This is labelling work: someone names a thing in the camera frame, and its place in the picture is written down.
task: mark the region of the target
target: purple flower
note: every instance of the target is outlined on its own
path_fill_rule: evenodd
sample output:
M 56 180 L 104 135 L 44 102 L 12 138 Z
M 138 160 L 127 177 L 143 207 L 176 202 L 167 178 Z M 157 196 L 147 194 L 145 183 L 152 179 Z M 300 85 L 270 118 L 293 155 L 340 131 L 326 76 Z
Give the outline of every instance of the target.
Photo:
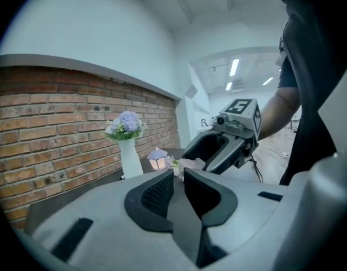
M 125 132 L 134 132 L 137 130 L 138 115 L 135 112 L 124 111 L 119 116 Z

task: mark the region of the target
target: floor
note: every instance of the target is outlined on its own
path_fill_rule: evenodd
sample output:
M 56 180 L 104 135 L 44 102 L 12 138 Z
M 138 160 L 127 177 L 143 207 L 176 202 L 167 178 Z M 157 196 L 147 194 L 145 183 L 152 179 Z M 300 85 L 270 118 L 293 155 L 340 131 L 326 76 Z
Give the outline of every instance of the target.
M 287 155 L 291 153 L 294 139 L 293 130 L 286 128 L 259 142 L 253 157 L 257 161 L 257 168 L 262 174 L 264 183 L 278 184 L 280 182 L 289 160 L 283 153 Z M 239 169 L 231 167 L 222 175 L 245 181 L 258 180 L 251 162 L 247 162 Z

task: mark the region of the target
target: small lamp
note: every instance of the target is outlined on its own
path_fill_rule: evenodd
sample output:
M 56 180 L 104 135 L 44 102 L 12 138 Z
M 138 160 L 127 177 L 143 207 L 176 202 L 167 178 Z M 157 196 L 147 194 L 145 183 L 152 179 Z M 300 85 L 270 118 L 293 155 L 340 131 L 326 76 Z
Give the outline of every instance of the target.
M 156 148 L 154 151 L 151 151 L 147 159 L 150 160 L 152 168 L 155 171 L 159 171 L 161 169 L 166 168 L 166 157 L 167 157 L 166 151 Z

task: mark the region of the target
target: ceiling light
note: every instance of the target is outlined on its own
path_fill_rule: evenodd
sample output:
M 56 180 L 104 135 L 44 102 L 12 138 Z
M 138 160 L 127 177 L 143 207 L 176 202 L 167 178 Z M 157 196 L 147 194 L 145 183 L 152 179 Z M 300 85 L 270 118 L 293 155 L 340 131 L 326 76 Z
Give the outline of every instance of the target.
M 227 84 L 227 86 L 226 86 L 226 90 L 230 90 L 231 85 L 232 85 L 232 82 L 229 82 L 229 83 Z
M 273 80 L 274 78 L 273 77 L 270 77 L 268 80 L 266 80 L 262 85 L 266 85 L 268 84 L 271 80 Z
M 234 61 L 232 62 L 230 76 L 235 75 L 236 70 L 237 70 L 237 66 L 239 65 L 239 61 L 240 61 L 240 59 L 234 59 Z

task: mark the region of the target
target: flower vase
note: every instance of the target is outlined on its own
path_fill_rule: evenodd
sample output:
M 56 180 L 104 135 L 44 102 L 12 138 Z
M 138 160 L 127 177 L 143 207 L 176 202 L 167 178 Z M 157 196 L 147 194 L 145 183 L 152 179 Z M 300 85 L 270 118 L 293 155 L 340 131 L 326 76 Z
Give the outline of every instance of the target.
M 134 138 L 117 141 L 121 150 L 121 163 L 126 179 L 143 174 L 138 154 L 134 147 Z

